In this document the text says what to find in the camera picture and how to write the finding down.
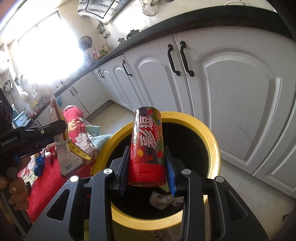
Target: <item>tiled floor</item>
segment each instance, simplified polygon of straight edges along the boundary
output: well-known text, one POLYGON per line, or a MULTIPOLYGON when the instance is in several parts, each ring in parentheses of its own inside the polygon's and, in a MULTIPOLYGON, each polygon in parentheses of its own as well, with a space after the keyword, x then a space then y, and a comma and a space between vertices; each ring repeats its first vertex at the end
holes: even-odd
POLYGON ((114 134, 121 127, 133 121, 133 112, 113 103, 93 119, 87 120, 92 125, 100 126, 100 135, 114 134))
MULTIPOLYGON (((130 110, 118 104, 112 104, 90 120, 90 123, 99 125, 101 127, 100 134, 103 135, 114 134, 131 121, 133 121, 133 113, 130 110)), ((283 215, 293 210, 296 199, 287 196, 225 160, 221 160, 220 175, 225 177, 239 193, 271 240, 283 225, 283 215)), ((209 240, 209 228, 206 232, 207 240, 209 240)))

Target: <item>black countertop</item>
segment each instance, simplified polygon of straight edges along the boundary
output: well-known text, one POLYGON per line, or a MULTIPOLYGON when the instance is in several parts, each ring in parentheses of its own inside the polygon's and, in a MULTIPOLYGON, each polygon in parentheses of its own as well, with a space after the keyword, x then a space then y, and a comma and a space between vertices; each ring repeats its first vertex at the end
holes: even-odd
POLYGON ((54 95, 56 97, 59 96, 81 77, 90 71, 93 71, 100 65, 122 55, 129 49, 167 35, 196 28, 215 26, 260 28, 293 39, 293 36, 280 16, 270 10, 233 5, 198 9, 164 20, 134 35, 93 63, 88 69, 75 77, 69 84, 60 88, 54 95))

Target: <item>cabinet door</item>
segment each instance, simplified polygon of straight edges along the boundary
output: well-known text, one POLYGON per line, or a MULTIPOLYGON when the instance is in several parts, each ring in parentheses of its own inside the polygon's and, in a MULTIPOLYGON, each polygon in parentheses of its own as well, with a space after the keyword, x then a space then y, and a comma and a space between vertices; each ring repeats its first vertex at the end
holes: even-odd
POLYGON ((253 173, 291 110, 295 42, 273 32, 213 27, 174 35, 188 68, 194 115, 215 135, 221 158, 253 173))
POLYGON ((102 72, 102 70, 100 68, 96 68, 95 70, 93 70, 94 76, 96 77, 98 83, 102 87, 105 95, 107 96, 107 99, 114 99, 114 96, 113 96, 111 90, 109 89, 109 87, 106 85, 104 78, 101 75, 101 72, 102 72))
POLYGON ((127 101, 125 100, 122 91, 119 89, 119 87, 115 84, 115 78, 113 77, 111 71, 109 70, 107 64, 103 64, 99 67, 101 70, 100 73, 103 77, 103 81, 105 82, 106 86, 108 86, 110 92, 111 92, 111 100, 114 102, 124 106, 125 108, 129 109, 129 106, 127 104, 127 101))
POLYGON ((63 111, 68 105, 75 105, 82 109, 84 118, 89 116, 89 113, 81 104, 77 96, 74 94, 74 90, 70 87, 66 89, 63 93, 59 95, 59 99, 62 105, 59 107, 61 111, 63 111))
POLYGON ((35 120, 37 125, 39 127, 46 126, 50 124, 50 118, 49 118, 49 108, 45 108, 45 110, 38 116, 38 118, 35 120))
POLYGON ((296 198, 296 103, 287 124, 265 161, 254 176, 296 198))
POLYGON ((123 55, 119 56, 107 62, 107 66, 112 72, 112 75, 116 81, 116 85, 118 85, 119 89, 122 90, 123 95, 130 107, 129 109, 135 111, 143 105, 146 105, 146 103, 143 104, 144 98, 139 87, 137 86, 134 75, 131 72, 125 57, 123 55))
POLYGON ((164 37, 124 53, 146 103, 160 111, 178 111, 192 115, 188 83, 173 36, 164 37), (168 45, 177 76, 170 66, 168 45))
POLYGON ((83 76, 71 87, 89 114, 107 102, 107 97, 92 72, 83 76))

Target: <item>kettle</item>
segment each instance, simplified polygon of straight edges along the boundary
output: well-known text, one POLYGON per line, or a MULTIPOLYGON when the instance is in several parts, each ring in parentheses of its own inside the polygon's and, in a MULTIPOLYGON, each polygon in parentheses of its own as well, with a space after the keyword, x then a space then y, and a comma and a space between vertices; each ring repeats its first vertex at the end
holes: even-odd
POLYGON ((124 38, 119 38, 118 40, 117 40, 117 45, 120 45, 120 44, 122 44, 123 42, 125 42, 126 40, 124 39, 124 38))

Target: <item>bottle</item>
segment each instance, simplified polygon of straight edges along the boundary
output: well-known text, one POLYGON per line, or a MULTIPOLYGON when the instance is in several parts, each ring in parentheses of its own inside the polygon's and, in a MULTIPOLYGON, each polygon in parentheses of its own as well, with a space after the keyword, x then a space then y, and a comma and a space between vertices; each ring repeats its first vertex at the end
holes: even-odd
POLYGON ((108 53, 108 49, 107 49, 106 45, 103 46, 103 49, 106 53, 108 53))
POLYGON ((14 104, 12 104, 11 107, 12 107, 12 119, 15 119, 19 115, 19 112, 16 110, 14 104))
POLYGON ((93 56, 95 59, 97 59, 99 57, 98 52, 96 51, 96 49, 94 49, 93 51, 93 56))
POLYGON ((104 56, 106 54, 105 50, 104 50, 104 46, 100 49, 100 53, 102 56, 104 56))
POLYGON ((101 53, 100 53, 100 51, 97 50, 96 52, 97 52, 97 54, 98 54, 98 58, 101 57, 101 53))
POLYGON ((153 107, 135 111, 128 184, 140 187, 165 185, 166 170, 161 114, 153 107))

